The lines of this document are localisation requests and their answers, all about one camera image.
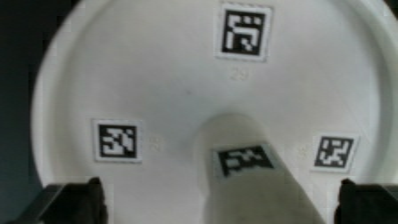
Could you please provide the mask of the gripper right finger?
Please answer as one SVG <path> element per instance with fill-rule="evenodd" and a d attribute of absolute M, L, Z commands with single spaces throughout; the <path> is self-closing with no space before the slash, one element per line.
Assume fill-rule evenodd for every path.
<path fill-rule="evenodd" d="M 398 185 L 342 181 L 336 224 L 398 224 Z"/>

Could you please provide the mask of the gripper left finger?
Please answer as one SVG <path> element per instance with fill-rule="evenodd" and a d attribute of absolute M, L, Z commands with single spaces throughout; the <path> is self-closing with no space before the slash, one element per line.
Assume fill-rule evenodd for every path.
<path fill-rule="evenodd" d="M 50 184 L 15 220 L 15 224 L 107 224 L 102 180 Z"/>

